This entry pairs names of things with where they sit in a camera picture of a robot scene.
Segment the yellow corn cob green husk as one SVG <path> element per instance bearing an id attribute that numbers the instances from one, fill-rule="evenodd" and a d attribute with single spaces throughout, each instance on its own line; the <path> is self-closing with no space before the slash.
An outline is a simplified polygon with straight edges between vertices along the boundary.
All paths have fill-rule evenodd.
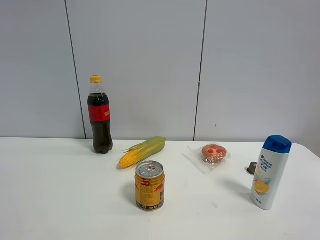
<path id="1" fill-rule="evenodd" d="M 147 158 L 161 152 L 166 145 L 166 138 L 162 136 L 154 136 L 142 143 L 134 145 L 125 151 L 124 156 L 118 163 L 119 169 L 126 169 L 136 166 Z"/>

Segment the gold Red Bull can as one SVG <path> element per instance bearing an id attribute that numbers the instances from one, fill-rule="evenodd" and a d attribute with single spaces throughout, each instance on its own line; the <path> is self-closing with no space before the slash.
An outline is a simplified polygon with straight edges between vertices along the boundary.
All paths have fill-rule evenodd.
<path id="1" fill-rule="evenodd" d="M 160 209 L 165 201 L 164 167 L 157 161 L 145 161 L 135 169 L 135 200 L 143 211 Z"/>

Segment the muffin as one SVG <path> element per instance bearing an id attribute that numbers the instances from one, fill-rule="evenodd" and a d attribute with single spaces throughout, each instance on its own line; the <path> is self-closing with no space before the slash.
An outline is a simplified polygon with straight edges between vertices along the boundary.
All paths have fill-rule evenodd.
<path id="1" fill-rule="evenodd" d="M 229 151 L 217 143 L 206 144 L 197 149 L 188 146 L 182 155 L 205 175 L 210 174 L 232 157 Z"/>

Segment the white shampoo bottle blue cap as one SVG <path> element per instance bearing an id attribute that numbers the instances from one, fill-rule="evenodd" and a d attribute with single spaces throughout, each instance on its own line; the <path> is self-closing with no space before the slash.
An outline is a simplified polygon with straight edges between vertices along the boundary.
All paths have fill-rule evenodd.
<path id="1" fill-rule="evenodd" d="M 251 187 L 251 199 L 263 210 L 272 208 L 291 147 L 291 141 L 281 135 L 271 135 L 263 144 Z"/>

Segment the cola bottle yellow cap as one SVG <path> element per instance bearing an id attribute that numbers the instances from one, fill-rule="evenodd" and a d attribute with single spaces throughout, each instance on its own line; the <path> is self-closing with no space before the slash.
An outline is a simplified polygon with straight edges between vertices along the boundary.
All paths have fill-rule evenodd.
<path id="1" fill-rule="evenodd" d="M 93 148 L 97 154 L 107 154 L 113 148 L 111 136 L 110 102 L 102 87 L 102 77 L 90 77 L 90 93 L 87 98 L 89 121 L 93 133 Z"/>

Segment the small grey coffee capsule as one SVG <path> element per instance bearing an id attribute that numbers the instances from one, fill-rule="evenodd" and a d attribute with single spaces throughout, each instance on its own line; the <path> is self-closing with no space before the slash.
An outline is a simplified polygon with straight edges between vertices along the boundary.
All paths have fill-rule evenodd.
<path id="1" fill-rule="evenodd" d="M 251 162 L 249 167 L 246 169 L 247 173 L 254 175 L 257 167 L 257 162 Z"/>

